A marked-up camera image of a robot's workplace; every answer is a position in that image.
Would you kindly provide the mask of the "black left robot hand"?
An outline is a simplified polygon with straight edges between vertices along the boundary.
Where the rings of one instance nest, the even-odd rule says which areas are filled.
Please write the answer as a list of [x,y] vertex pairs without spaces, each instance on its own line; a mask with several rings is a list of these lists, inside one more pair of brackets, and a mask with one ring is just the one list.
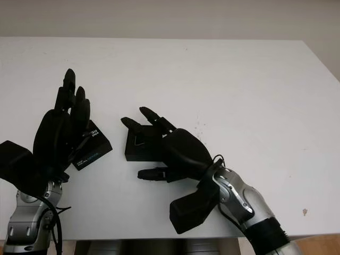
[[75,73],[68,69],[59,87],[55,106],[43,117],[33,143],[33,156],[49,181],[65,183],[66,169],[89,139],[90,100],[75,87]]

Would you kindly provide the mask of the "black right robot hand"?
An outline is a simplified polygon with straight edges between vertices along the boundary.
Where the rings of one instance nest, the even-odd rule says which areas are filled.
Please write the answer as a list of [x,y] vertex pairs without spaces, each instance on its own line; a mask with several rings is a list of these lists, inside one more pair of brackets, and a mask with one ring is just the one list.
[[213,164],[205,145],[150,108],[140,107],[139,110],[151,124],[142,125],[129,117],[121,118],[128,128],[125,158],[129,162],[162,162],[165,166],[139,170],[138,178],[168,183],[185,178],[201,180]]

